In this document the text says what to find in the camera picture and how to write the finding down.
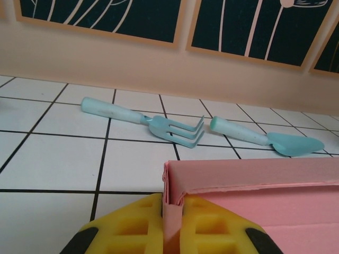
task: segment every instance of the floor tile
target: floor tile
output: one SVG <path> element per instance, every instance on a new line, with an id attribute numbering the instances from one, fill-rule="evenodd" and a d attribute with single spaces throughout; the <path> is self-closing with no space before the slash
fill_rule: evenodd
<path id="1" fill-rule="evenodd" d="M 298 128 L 303 134 L 320 140 L 328 153 L 339 153 L 339 137 L 330 131 Z"/>
<path id="2" fill-rule="evenodd" d="M 236 149 L 242 159 L 274 159 L 274 158 L 288 158 L 278 154 L 275 151 L 267 150 L 251 150 L 251 149 Z"/>
<path id="3" fill-rule="evenodd" d="M 147 195 L 100 194 L 95 218 L 98 219 L 144 197 L 147 197 Z"/>
<path id="4" fill-rule="evenodd" d="M 112 103 L 114 89 L 69 84 L 57 99 L 57 102 L 81 104 L 84 97 Z"/>
<path id="5" fill-rule="evenodd" d="M 333 119 L 333 117 L 330 117 L 329 115 L 319 115 L 311 113 L 305 114 L 308 115 L 313 120 L 315 120 L 317 123 L 324 126 L 325 128 L 328 128 L 329 130 L 339 131 L 339 121 Z"/>
<path id="6" fill-rule="evenodd" d="M 78 105 L 54 104 L 34 132 L 104 138 L 108 118 L 87 114 Z"/>
<path id="7" fill-rule="evenodd" d="M 0 130 L 30 131 L 49 105 L 49 102 L 0 98 Z"/>
<path id="8" fill-rule="evenodd" d="M 322 157 L 331 157 L 326 153 L 310 153 L 309 155 L 297 156 L 292 158 L 322 158 Z"/>
<path id="9" fill-rule="evenodd" d="M 95 190 L 103 144 L 32 134 L 0 174 L 0 188 Z"/>
<path id="10" fill-rule="evenodd" d="M 26 134 L 0 132 L 0 167 L 5 163 Z"/>
<path id="11" fill-rule="evenodd" d="M 181 98 L 167 95 L 162 95 L 161 97 L 163 99 L 166 113 L 193 116 L 210 116 L 198 99 Z"/>
<path id="12" fill-rule="evenodd" d="M 9 77 L 9 76 L 1 76 L 0 75 L 0 86 L 3 85 L 4 83 L 8 82 L 9 80 L 11 80 L 13 77 Z"/>
<path id="13" fill-rule="evenodd" d="M 65 83 L 15 78 L 0 88 L 0 96 L 52 102 L 65 85 Z"/>
<path id="14" fill-rule="evenodd" d="M 252 120 L 234 103 L 202 101 L 212 116 L 227 120 L 249 121 Z"/>
<path id="15" fill-rule="evenodd" d="M 172 144 L 109 140 L 100 190 L 162 192 L 169 160 L 176 160 Z"/>
<path id="16" fill-rule="evenodd" d="M 255 123 L 244 123 L 244 122 L 234 122 L 234 121 L 230 121 L 230 122 L 233 122 L 233 123 L 236 123 L 236 124 L 239 124 L 241 126 L 244 126 L 246 128 L 249 128 L 250 130 L 252 131 L 255 131 L 259 134 L 263 134 L 265 135 L 266 133 L 263 132 L 262 129 L 260 129 L 258 127 L 258 125 L 256 125 Z M 248 148 L 262 148 L 262 149 L 272 149 L 271 146 L 261 146 L 259 144 L 253 144 L 253 143 L 250 143 L 250 142 L 245 142 L 245 141 L 241 141 L 241 140 L 237 140 L 237 139 L 233 139 L 233 138 L 228 138 L 229 142 L 232 143 L 232 145 L 234 147 L 248 147 Z"/>
<path id="17" fill-rule="evenodd" d="M 163 112 L 158 94 L 117 90 L 114 104 L 130 110 Z"/>
<path id="18" fill-rule="evenodd" d="M 169 119 L 172 119 L 174 121 L 178 121 L 184 124 L 188 124 L 190 126 L 196 126 L 197 123 L 199 122 L 200 118 L 199 117 L 190 117 L 190 116 L 181 116 L 181 115 L 168 115 L 167 116 Z M 204 119 L 204 130 L 205 134 L 201 138 L 199 144 L 207 144 L 207 145 L 212 145 L 212 146 L 230 146 L 230 144 L 227 142 L 226 138 L 217 133 L 217 132 L 212 132 L 210 130 L 210 122 L 211 119 Z"/>
<path id="19" fill-rule="evenodd" d="M 232 148 L 225 147 L 201 147 L 190 149 L 177 146 L 181 160 L 229 160 L 238 159 Z"/>
<path id="20" fill-rule="evenodd" d="M 60 253 L 89 222 L 94 195 L 0 193 L 2 254 Z"/>
<path id="21" fill-rule="evenodd" d="M 257 123 L 270 123 L 270 124 L 281 124 L 290 125 L 283 118 L 274 113 L 270 108 L 267 107 L 255 107 L 240 105 L 240 107 Z"/>
<path id="22" fill-rule="evenodd" d="M 148 117 L 154 117 L 155 115 L 164 116 L 164 114 L 157 113 L 142 113 Z M 166 142 L 166 140 L 154 136 L 148 129 L 148 126 L 114 119 L 111 121 L 109 138 Z"/>
<path id="23" fill-rule="evenodd" d="M 296 127 L 306 127 L 306 128 L 315 128 L 315 129 L 324 129 L 320 124 L 317 124 L 315 121 L 305 116 L 301 112 L 296 111 L 287 111 L 287 110 L 276 110 L 279 115 L 286 119 L 290 124 Z"/>

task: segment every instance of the white tile floor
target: white tile floor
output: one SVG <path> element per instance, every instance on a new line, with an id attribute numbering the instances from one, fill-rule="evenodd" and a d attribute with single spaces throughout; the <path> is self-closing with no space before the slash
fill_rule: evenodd
<path id="1" fill-rule="evenodd" d="M 206 134 L 194 149 L 173 145 L 145 126 L 81 112 L 85 96 L 190 125 L 205 115 Z M 285 158 L 210 132 L 215 115 L 324 142 L 306 158 L 339 156 L 338 116 L 0 76 L 1 254 L 59 253 L 89 220 L 161 192 L 168 160 Z"/>

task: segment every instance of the hand rake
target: hand rake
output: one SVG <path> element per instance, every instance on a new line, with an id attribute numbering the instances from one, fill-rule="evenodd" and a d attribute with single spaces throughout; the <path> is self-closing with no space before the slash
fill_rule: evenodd
<path id="1" fill-rule="evenodd" d="M 155 136 L 188 148 L 194 148 L 204 134 L 202 130 L 204 117 L 195 127 L 192 127 L 159 115 L 151 118 L 140 112 L 88 97 L 81 102 L 81 110 L 94 115 L 148 125 L 150 132 Z"/>

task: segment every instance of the dark green artwork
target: dark green artwork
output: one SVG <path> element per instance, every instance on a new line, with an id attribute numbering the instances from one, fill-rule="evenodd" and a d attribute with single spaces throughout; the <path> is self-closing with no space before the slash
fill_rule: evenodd
<path id="1" fill-rule="evenodd" d="M 181 0 L 20 0 L 23 17 L 174 42 Z"/>
<path id="2" fill-rule="evenodd" d="M 333 0 L 200 0 L 191 46 L 301 66 Z"/>
<path id="3" fill-rule="evenodd" d="M 314 68 L 316 70 L 339 73 L 339 22 L 329 37 Z"/>

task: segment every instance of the peach wall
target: peach wall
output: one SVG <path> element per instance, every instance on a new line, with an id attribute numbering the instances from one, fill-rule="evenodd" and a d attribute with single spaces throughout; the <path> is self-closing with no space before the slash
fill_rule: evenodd
<path id="1" fill-rule="evenodd" d="M 178 50 L 17 22 L 4 0 L 0 74 L 339 115 L 339 80 L 185 51 L 195 0 L 188 0 Z M 339 1 L 330 17 L 339 15 Z"/>

